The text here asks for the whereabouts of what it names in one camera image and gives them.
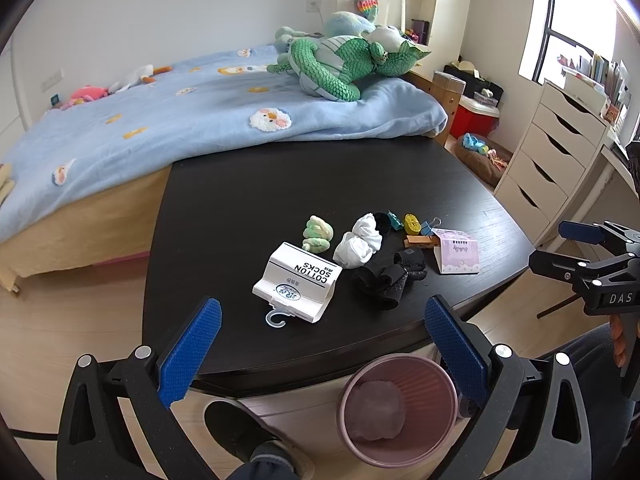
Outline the pink white small box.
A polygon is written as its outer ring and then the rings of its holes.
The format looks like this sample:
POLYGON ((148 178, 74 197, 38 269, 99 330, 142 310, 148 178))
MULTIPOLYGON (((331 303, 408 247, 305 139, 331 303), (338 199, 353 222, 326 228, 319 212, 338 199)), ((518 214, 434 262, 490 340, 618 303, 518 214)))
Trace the pink white small box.
POLYGON ((477 240, 462 231, 434 229, 438 244, 434 257, 442 275, 479 274, 480 248, 477 240))

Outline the black socks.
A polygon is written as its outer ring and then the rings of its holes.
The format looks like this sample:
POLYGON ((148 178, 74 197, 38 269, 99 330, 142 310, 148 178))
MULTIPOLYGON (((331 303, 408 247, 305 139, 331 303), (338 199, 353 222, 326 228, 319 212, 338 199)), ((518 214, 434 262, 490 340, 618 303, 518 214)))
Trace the black socks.
POLYGON ((426 261, 421 249, 406 248, 395 252, 389 264, 373 260, 356 269, 352 278, 352 293, 360 306, 371 311, 396 309, 405 288, 427 276, 426 261))

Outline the wooden clothespin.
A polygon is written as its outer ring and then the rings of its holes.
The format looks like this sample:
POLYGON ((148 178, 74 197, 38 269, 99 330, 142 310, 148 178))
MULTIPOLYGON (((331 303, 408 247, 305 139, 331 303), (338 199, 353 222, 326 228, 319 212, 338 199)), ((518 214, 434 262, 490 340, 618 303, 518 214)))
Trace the wooden clothespin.
POLYGON ((404 240, 405 248, 428 249, 439 245, 436 235, 407 235, 404 240))

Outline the yellow tape roll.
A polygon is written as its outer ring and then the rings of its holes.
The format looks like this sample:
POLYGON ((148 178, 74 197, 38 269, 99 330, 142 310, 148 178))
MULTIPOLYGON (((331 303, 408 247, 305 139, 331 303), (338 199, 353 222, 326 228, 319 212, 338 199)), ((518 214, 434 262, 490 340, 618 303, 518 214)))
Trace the yellow tape roll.
POLYGON ((405 214, 402 218, 402 225, 408 235, 420 235, 422 231, 421 222, 414 214, 405 214))

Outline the white cotton socks box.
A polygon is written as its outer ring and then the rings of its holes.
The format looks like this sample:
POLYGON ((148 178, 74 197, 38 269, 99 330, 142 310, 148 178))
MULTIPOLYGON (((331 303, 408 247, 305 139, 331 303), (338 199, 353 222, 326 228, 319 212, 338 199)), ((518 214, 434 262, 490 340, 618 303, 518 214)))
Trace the white cotton socks box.
POLYGON ((285 318, 317 323, 333 298, 342 268, 290 243, 282 243, 265 267, 252 293, 268 302, 265 316, 271 328, 285 326, 285 318))

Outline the teal binder clip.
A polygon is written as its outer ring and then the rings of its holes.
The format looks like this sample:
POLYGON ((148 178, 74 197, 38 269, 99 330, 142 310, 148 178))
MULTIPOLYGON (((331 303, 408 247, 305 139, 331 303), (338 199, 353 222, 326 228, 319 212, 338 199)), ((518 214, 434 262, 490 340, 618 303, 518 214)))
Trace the teal binder clip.
POLYGON ((401 218, 398 217, 397 214, 394 214, 393 211, 389 211, 387 213, 387 217, 390 219, 390 226, 395 231, 402 231, 403 229, 405 229, 404 222, 401 220, 401 218))

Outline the green white twisted sock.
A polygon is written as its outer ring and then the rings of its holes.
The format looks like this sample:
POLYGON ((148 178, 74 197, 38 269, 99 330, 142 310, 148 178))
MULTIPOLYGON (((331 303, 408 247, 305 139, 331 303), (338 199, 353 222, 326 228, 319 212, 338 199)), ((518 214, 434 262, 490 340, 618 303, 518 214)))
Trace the green white twisted sock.
POLYGON ((334 237, 334 229, 329 222, 317 216, 310 216, 303 230, 303 245, 305 252, 322 254, 326 252, 334 237))

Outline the black hair scrunchie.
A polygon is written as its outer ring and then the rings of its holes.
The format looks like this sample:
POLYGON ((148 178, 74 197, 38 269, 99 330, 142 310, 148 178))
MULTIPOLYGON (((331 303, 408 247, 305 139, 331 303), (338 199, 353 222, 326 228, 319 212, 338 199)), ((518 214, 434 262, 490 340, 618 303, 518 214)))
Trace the black hair scrunchie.
POLYGON ((392 222, 386 212, 375 212, 373 214, 375 227, 382 236, 386 236, 392 230, 392 222))

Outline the pink trash bin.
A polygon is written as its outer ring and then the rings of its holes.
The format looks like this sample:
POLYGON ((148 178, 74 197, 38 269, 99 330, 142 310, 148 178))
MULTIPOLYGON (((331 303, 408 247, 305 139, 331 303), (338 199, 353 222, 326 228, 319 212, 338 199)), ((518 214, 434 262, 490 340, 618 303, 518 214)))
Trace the pink trash bin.
POLYGON ((434 454, 454 429, 458 395, 434 361, 414 354, 382 356, 353 374, 337 401, 344 445, 363 463, 394 469, 434 454))

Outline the white drawer cabinet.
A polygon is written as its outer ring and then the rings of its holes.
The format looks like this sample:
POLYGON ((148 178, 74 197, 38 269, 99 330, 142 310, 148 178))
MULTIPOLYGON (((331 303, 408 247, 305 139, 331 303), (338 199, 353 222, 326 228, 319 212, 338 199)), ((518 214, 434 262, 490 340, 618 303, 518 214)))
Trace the white drawer cabinet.
POLYGON ((610 126, 552 82, 495 189, 529 241, 553 237, 597 160, 610 126))

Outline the brown pet bed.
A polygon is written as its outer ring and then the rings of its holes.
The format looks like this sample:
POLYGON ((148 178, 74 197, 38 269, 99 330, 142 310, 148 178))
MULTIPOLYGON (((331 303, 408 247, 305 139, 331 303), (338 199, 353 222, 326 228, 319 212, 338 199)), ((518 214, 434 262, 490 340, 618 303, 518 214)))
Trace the brown pet bed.
POLYGON ((465 133, 454 144, 454 154, 480 180, 495 188, 506 172, 513 154, 497 142, 465 133))

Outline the black shoe left foot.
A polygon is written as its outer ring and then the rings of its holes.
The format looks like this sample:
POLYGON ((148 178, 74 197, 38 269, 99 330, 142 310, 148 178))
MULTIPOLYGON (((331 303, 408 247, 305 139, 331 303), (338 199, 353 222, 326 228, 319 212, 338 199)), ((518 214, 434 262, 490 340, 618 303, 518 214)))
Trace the black shoe left foot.
POLYGON ((242 463, 229 479, 314 478, 312 460, 242 403, 212 401, 204 411, 204 422, 216 443, 242 463))

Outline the blue binder clip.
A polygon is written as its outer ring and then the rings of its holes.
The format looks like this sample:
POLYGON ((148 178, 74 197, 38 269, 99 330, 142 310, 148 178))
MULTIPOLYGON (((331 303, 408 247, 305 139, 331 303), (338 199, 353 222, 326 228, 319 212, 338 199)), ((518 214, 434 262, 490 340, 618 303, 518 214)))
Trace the blue binder clip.
POLYGON ((432 221, 423 221, 420 224, 420 234, 422 236, 433 236, 434 229, 438 228, 442 224, 442 220, 435 217, 432 221))

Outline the pink plush toy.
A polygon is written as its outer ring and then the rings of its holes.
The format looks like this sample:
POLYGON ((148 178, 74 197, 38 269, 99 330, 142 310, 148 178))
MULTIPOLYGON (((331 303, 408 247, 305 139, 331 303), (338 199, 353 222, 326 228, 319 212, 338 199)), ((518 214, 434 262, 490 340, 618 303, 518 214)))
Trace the pink plush toy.
POLYGON ((70 107, 94 102, 109 95, 107 88, 85 86, 73 92, 70 98, 60 106, 60 110, 68 110, 70 107))

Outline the green dragon plush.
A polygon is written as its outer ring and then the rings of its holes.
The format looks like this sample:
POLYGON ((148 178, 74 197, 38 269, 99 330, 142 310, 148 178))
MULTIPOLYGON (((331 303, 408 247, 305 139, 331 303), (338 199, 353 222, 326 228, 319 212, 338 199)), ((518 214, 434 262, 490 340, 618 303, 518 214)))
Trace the green dragon plush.
POLYGON ((398 29, 378 26, 359 36, 332 36, 318 42, 296 38, 288 52, 267 70, 296 77, 300 88, 310 96, 355 102, 360 99, 357 82, 361 79, 371 75, 400 77, 429 54, 398 29))

